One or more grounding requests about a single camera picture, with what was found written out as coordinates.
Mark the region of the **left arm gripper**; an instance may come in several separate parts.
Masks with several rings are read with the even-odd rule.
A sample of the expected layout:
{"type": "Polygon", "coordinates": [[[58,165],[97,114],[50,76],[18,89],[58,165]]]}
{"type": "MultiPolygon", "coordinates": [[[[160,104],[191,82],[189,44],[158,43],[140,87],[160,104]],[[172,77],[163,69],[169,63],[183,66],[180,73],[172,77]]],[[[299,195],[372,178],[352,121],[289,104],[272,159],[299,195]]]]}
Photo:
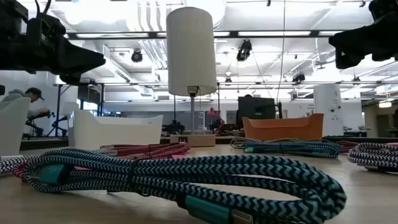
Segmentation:
{"type": "Polygon", "coordinates": [[[63,34],[40,34],[36,43],[30,37],[0,30],[0,70],[46,71],[79,85],[83,73],[106,63],[103,54],[74,45],[63,34]]]}

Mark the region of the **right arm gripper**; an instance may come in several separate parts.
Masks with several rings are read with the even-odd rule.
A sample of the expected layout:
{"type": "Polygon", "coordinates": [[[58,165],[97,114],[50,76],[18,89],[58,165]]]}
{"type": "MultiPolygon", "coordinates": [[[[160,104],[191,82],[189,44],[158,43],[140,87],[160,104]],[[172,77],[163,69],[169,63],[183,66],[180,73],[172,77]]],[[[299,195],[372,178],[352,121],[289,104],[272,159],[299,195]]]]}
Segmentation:
{"type": "Polygon", "coordinates": [[[373,25],[338,32],[328,38],[328,43],[335,48],[335,64],[338,69],[355,67],[369,54],[372,54],[374,61],[397,57],[398,13],[389,12],[373,25]],[[369,43],[373,26],[376,30],[374,50],[369,43]]]}

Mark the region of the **black metal workstation stand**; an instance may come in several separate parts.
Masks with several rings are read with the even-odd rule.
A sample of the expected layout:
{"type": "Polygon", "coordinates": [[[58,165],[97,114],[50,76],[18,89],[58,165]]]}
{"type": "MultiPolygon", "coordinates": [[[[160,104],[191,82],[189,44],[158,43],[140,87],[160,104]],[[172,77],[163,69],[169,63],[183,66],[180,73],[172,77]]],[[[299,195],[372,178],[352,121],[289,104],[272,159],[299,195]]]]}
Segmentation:
{"type": "Polygon", "coordinates": [[[95,115],[102,116],[104,110],[104,83],[89,81],[77,85],[55,83],[57,87],[57,105],[55,109],[55,121],[52,123],[53,134],[57,138],[66,138],[68,134],[67,121],[69,112],[75,109],[83,110],[84,102],[94,103],[95,115]]]}

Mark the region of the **person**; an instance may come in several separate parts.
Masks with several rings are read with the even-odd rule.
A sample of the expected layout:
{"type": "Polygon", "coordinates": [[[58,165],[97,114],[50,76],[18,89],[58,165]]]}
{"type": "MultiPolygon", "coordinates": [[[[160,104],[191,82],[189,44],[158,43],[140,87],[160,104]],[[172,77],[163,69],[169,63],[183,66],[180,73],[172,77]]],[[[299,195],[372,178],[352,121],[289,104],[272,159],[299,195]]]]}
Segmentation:
{"type": "MultiPolygon", "coordinates": [[[[28,88],[26,91],[14,89],[11,90],[7,96],[5,96],[1,101],[0,101],[0,110],[6,108],[8,105],[10,105],[13,101],[19,99],[19,98],[29,98],[31,103],[34,103],[37,100],[44,100],[42,97],[42,91],[38,88],[31,87],[28,88]]],[[[27,117],[33,117],[37,116],[38,114],[49,114],[50,110],[48,108],[41,108],[37,110],[28,110],[27,112],[27,117]]]]}

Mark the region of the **white pillar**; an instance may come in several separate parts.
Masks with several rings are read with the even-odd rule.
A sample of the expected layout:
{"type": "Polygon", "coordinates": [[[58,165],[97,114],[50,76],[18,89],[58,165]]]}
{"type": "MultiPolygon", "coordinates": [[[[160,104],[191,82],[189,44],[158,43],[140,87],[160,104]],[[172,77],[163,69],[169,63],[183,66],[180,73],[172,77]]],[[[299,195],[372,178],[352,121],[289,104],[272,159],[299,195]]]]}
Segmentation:
{"type": "Polygon", "coordinates": [[[344,135],[340,86],[321,84],[313,90],[315,112],[323,114],[323,137],[344,135]]]}

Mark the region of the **white plastic bin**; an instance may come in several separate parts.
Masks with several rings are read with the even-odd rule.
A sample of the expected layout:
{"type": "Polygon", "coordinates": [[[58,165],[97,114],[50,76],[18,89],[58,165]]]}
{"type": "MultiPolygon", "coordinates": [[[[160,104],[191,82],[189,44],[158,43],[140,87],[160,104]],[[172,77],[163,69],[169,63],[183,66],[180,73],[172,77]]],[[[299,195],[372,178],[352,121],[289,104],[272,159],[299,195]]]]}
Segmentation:
{"type": "Polygon", "coordinates": [[[69,119],[69,146],[97,150],[114,144],[148,145],[160,143],[163,116],[117,118],[93,116],[87,110],[75,110],[69,119]]]}

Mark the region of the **frosted plastic bin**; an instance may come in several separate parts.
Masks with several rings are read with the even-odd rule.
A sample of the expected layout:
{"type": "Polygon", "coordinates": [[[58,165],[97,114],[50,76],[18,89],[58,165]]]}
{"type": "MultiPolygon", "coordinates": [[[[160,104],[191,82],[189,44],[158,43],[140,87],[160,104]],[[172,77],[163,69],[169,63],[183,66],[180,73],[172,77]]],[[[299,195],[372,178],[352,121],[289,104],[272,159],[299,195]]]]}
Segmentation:
{"type": "Polygon", "coordinates": [[[0,157],[19,155],[29,105],[22,97],[0,110],[0,157]]]}

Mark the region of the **black overhead beam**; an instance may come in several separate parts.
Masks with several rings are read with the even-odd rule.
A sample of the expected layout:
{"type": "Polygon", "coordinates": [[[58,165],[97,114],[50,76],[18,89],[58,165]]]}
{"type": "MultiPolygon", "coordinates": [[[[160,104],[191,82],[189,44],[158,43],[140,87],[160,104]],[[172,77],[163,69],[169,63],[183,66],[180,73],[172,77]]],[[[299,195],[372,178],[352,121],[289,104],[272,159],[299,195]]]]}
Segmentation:
{"type": "MultiPolygon", "coordinates": [[[[326,38],[341,30],[215,30],[214,38],[222,39],[276,39],[276,38],[326,38]]],[[[70,40],[144,40],[166,39],[166,31],[149,32],[67,32],[70,40]]]]}

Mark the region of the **orange plastic bin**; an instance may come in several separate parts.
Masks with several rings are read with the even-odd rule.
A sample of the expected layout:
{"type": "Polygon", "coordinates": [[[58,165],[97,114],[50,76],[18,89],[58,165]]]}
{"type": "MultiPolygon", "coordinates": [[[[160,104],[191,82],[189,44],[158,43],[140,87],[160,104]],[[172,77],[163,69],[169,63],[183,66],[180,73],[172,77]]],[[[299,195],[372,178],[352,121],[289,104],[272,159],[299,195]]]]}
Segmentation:
{"type": "Polygon", "coordinates": [[[268,141],[282,138],[319,140],[323,137],[323,118],[322,113],[314,113],[303,118],[243,118],[243,129],[247,138],[255,140],[268,141]]]}

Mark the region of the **black computer monitor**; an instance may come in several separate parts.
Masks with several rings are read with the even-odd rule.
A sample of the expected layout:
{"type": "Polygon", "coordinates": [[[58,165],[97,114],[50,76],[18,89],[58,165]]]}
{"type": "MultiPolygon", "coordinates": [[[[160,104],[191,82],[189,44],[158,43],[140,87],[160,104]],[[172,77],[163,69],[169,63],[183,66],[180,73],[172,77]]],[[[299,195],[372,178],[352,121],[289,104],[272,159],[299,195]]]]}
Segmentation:
{"type": "Polygon", "coordinates": [[[275,119],[276,103],[273,98],[241,96],[238,98],[236,125],[243,128],[243,118],[275,119]]]}

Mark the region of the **white shade wooden base lamp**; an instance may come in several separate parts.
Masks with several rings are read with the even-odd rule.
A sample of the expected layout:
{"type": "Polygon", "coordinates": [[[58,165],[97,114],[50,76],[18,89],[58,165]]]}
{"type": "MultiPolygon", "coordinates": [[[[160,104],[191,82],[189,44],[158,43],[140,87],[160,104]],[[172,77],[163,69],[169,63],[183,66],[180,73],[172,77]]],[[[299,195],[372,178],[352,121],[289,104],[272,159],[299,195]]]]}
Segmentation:
{"type": "Polygon", "coordinates": [[[171,135],[170,142],[190,147],[213,147],[214,134],[195,132],[195,98],[217,90],[212,16],[197,7],[170,12],[167,25],[168,91],[187,96],[191,104],[191,133],[171,135]]]}

